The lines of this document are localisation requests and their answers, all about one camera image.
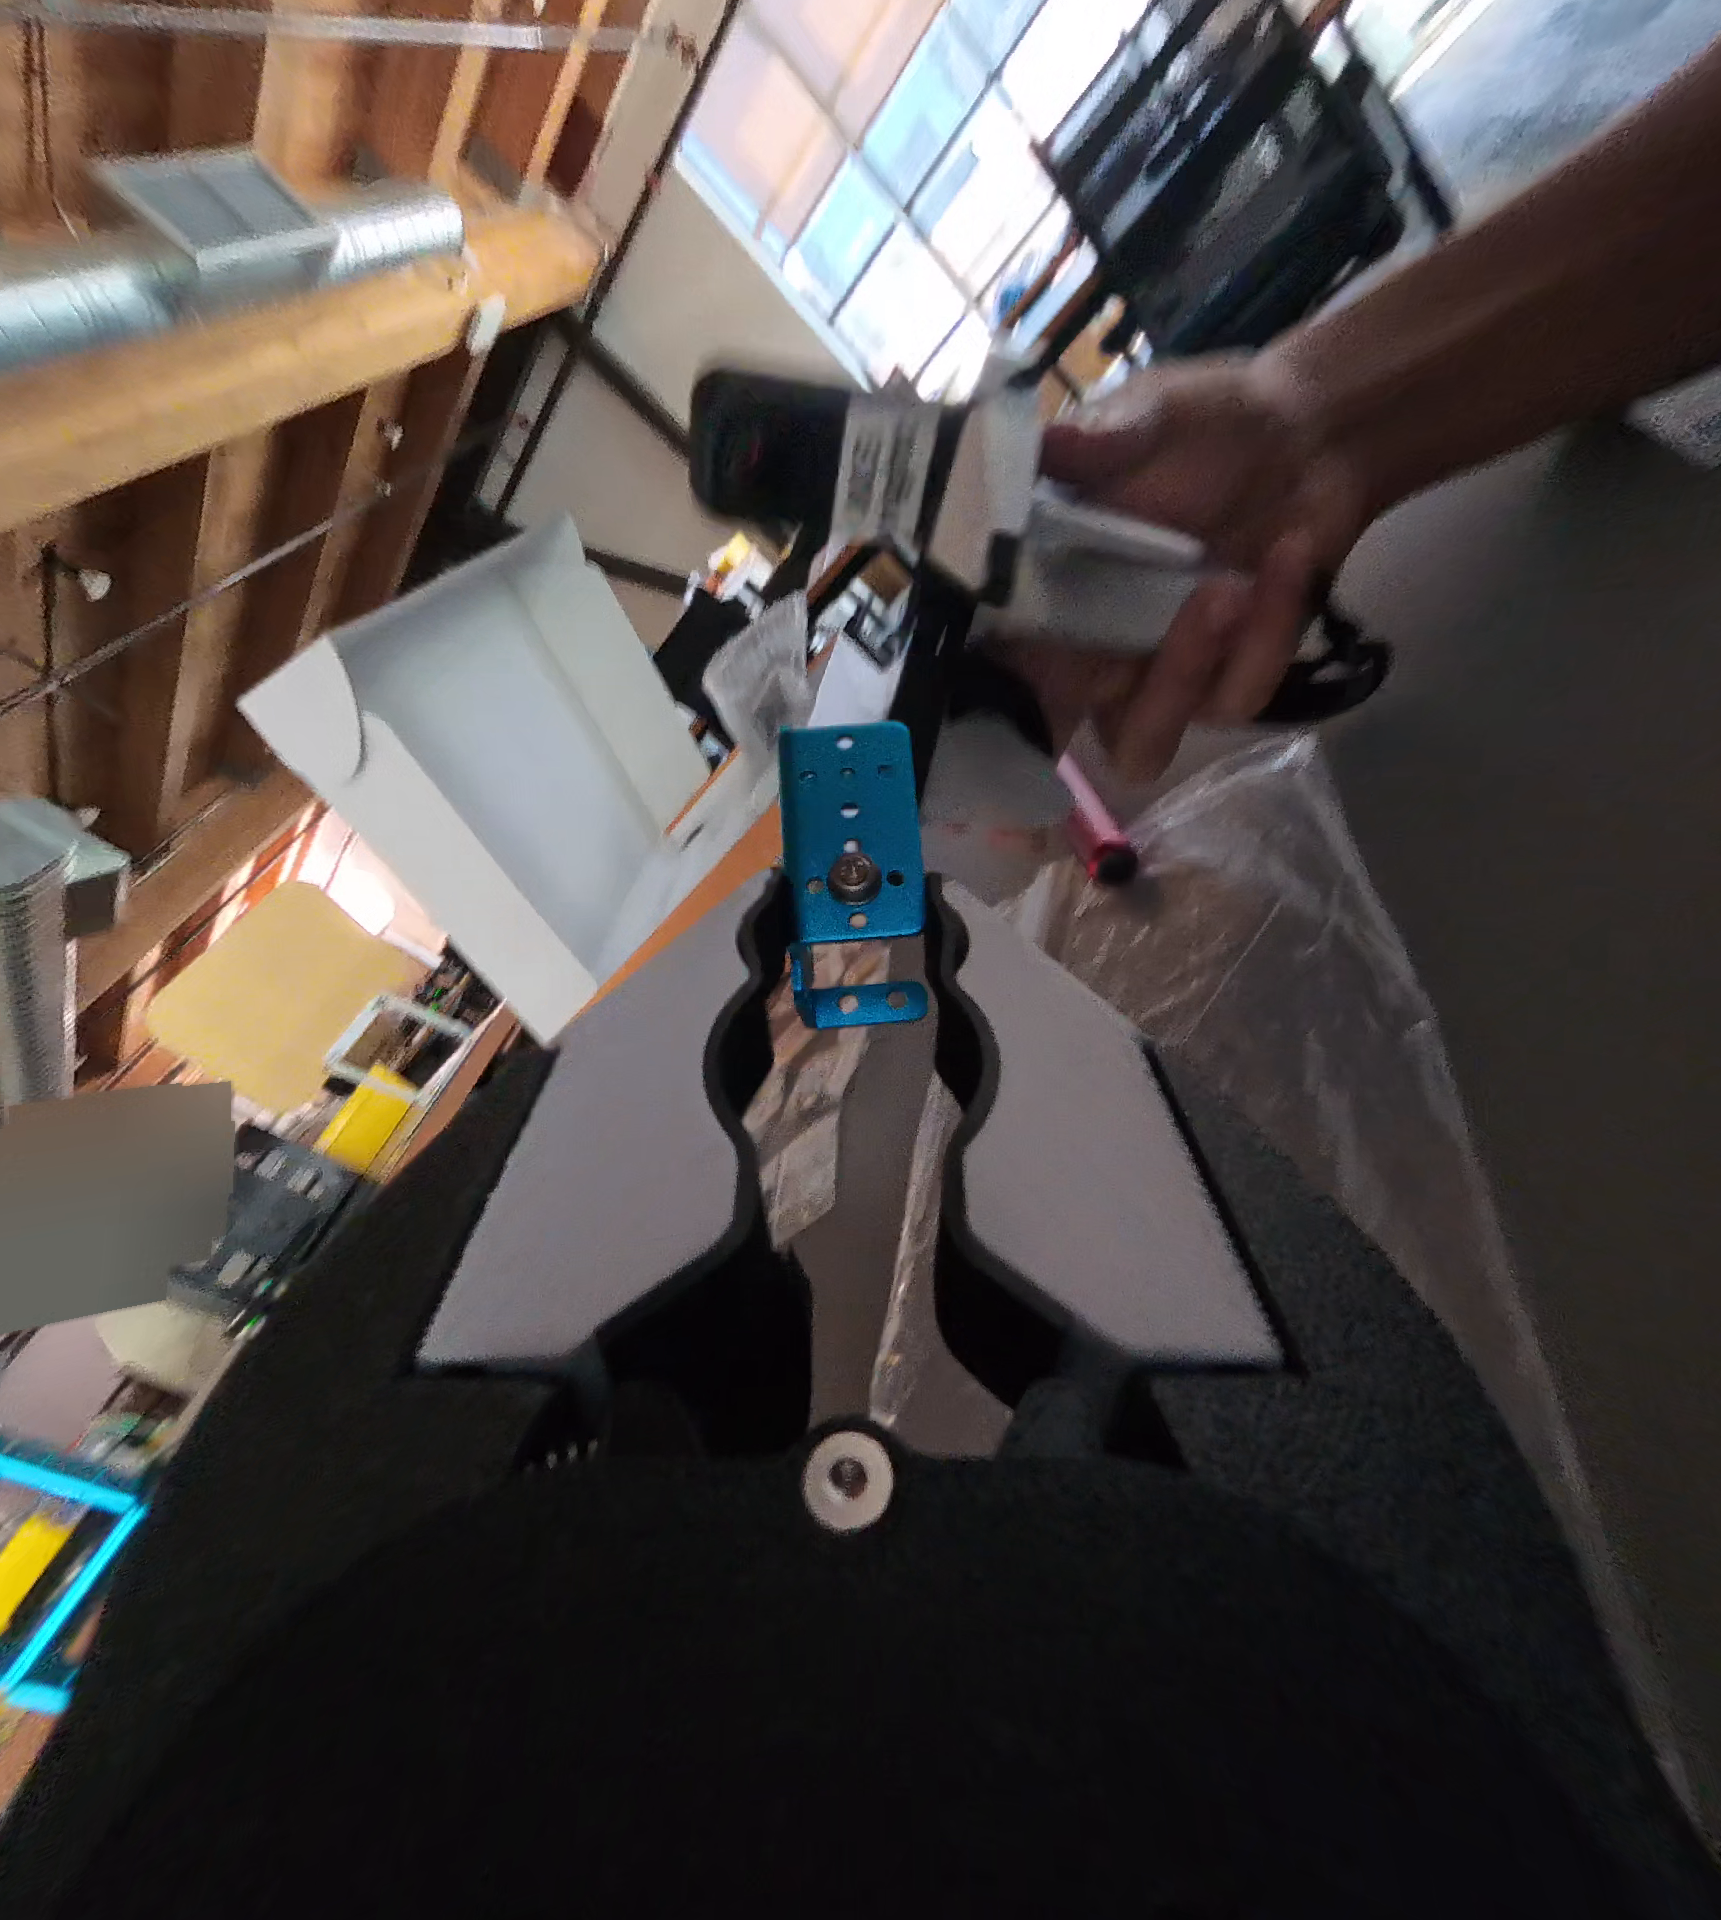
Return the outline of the large clear plastic bag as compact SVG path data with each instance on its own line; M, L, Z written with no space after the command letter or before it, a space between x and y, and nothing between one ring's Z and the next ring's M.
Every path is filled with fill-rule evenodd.
M1500 1227L1438 1019L1320 752L1249 748L991 911L1154 1044L1298 1374L1189 1378L1160 1422L1452 1649L1602 1836L1686 1881L1702 1833L1640 1608Z

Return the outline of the pale yellow rounded panel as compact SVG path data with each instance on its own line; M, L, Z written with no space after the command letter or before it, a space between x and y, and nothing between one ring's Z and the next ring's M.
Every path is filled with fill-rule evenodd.
M151 998L145 1033L250 1109L287 1115L321 1093L348 1024L423 974L317 887L285 882Z

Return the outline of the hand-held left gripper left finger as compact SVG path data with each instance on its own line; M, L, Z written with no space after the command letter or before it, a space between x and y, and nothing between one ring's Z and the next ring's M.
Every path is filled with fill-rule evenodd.
M745 1135L784 877L760 876L558 1038L419 1339L419 1369L615 1369L784 1346Z

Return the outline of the large paned window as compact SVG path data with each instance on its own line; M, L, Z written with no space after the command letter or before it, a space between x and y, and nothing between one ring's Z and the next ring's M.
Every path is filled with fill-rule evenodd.
M1148 4L741 4L680 165L870 386L967 397L1081 256L1042 158Z

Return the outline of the orange cardboard box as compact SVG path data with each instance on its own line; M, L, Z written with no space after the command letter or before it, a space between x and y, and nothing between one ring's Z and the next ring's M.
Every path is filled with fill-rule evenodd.
M679 945L694 926L711 918L720 907L742 896L749 887L766 887L767 876L781 861L781 816L771 802L741 840L720 854L720 861L694 882L694 887L667 908L667 914L647 931L647 938L623 960L623 964L598 986L595 1000L602 1000L633 974L650 968L664 947Z

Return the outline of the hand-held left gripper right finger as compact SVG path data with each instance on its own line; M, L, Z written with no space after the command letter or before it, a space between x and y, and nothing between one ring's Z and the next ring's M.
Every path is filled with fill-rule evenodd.
M1185 1115L1132 1021L970 889L936 889L943 1337L964 1364L1283 1364Z

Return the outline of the red electric screwdriver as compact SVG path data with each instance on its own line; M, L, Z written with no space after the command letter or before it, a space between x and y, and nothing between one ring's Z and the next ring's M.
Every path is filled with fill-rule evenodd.
M1097 887L1126 887L1136 877L1136 848L1109 802L1087 780L1081 764L1063 752L1055 775L1069 796L1063 834L1087 877Z

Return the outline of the black storage rack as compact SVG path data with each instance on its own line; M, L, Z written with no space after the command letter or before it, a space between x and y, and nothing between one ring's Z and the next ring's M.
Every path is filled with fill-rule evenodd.
M1446 226L1366 59L1283 4L1151 4L1034 151L1093 256L1052 351L1105 313L1105 353L1256 351Z

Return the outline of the open white cardboard box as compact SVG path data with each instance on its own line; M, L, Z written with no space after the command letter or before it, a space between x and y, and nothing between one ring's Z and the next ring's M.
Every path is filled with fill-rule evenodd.
M566 514L326 633L238 711L538 1044L598 996L707 784Z

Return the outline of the yellow box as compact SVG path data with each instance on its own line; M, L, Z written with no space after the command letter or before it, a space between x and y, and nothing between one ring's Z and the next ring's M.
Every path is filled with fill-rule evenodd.
M419 1090L390 1068L362 1077L326 1077L326 1115L312 1153L358 1177L389 1163L393 1139L414 1129L422 1109Z

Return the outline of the person's right hand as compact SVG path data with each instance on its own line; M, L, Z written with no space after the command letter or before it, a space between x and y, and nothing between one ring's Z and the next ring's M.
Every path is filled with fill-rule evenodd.
M1055 748L1087 727L1122 780L1148 787L1189 727L1236 727L1267 707L1366 528L1366 496L1262 356L1136 374L1048 426L1039 469L1203 550L1206 580L1154 654L1010 648Z

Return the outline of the blue perforated metal bracket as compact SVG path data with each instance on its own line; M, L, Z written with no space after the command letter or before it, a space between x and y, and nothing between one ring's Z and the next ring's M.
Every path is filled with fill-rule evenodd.
M904 1027L931 1012L915 979L819 985L823 947L922 938L928 876L922 861L914 741L900 722L787 727L775 748L781 876L794 896L795 931L787 945L799 1019L815 1028ZM843 851L862 851L882 872L876 900L861 911L823 891L826 866Z

